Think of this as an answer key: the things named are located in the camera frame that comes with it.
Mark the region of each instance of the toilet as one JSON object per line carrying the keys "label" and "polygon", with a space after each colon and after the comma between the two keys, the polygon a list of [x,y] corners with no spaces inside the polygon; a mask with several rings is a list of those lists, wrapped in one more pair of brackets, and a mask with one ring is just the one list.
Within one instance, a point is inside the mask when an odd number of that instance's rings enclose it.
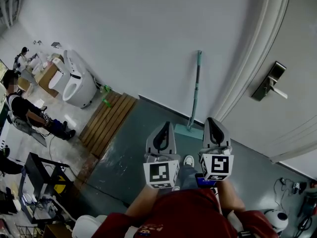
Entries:
{"label": "toilet", "polygon": [[74,50],[64,51],[65,67],[70,79],[63,92],[63,100],[71,105],[85,108],[90,105],[97,88],[87,65]]}
{"label": "toilet", "polygon": [[[72,237],[91,238],[106,218],[106,215],[99,215],[96,218],[90,215],[80,216],[73,228]],[[130,227],[124,237],[133,238],[137,230],[138,228],[136,227]]]}
{"label": "toilet", "polygon": [[53,78],[50,80],[49,88],[54,89],[61,95],[63,95],[67,83],[70,80],[70,72],[66,68],[65,64],[59,58],[54,58],[53,63],[59,69]]}

